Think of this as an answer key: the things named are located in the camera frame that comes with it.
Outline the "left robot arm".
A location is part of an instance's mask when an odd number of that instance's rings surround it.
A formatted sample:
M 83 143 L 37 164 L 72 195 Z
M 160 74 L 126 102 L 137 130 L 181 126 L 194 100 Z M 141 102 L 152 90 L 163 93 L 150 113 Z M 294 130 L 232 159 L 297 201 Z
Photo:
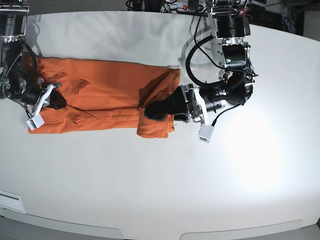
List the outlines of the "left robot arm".
M 144 109 L 144 115 L 151 120 L 162 121 L 171 115 L 177 121 L 201 122 L 214 126 L 208 114 L 223 107 L 227 102 L 233 107 L 244 105 L 251 97 L 257 74 L 250 61 L 250 45 L 244 41 L 251 34 L 246 0 L 189 0 L 178 3 L 176 13 L 198 14 L 207 17 L 211 34 L 195 41 L 185 59 L 185 70 L 191 84 L 179 86 L 170 96 L 157 100 Z M 203 82 L 191 70 L 195 52 L 206 43 L 211 45 L 211 63 L 219 71 L 218 81 Z

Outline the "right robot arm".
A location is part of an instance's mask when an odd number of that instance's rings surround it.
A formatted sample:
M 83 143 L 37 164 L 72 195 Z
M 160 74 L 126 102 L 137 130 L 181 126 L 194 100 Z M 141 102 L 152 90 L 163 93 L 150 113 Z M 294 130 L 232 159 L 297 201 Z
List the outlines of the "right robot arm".
M 32 118 L 43 108 L 65 108 L 67 102 L 57 91 L 61 83 L 35 78 L 37 57 L 25 38 L 29 11 L 28 0 L 0 2 L 0 98 L 20 105 Z

